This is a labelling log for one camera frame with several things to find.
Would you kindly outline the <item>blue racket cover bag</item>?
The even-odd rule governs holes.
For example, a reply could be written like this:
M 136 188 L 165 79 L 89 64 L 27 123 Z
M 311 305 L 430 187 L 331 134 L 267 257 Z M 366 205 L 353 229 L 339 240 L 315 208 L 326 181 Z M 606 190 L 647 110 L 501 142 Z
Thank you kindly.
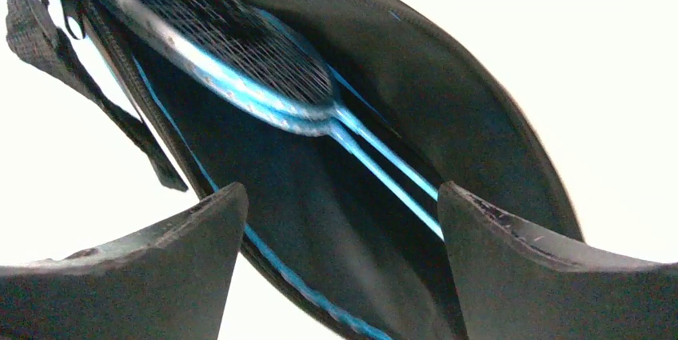
M 239 253 L 347 339 L 575 339 L 582 239 L 494 77 L 399 0 L 7 0 L 24 62 L 199 203 L 1 269 L 1 335 L 214 339 Z

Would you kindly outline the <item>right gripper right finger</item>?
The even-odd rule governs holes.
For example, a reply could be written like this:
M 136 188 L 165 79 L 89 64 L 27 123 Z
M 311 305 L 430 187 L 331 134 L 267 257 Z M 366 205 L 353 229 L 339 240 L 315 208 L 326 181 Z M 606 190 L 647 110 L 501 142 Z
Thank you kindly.
M 591 247 L 453 182 L 437 210 L 471 339 L 676 338 L 676 264 Z

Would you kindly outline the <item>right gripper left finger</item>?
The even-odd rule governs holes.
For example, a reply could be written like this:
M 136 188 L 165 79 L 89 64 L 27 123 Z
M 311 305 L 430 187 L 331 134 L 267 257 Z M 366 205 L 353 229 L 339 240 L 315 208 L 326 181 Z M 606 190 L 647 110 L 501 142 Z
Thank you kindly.
M 247 213 L 233 183 L 67 258 L 3 266 L 2 338 L 217 338 Z

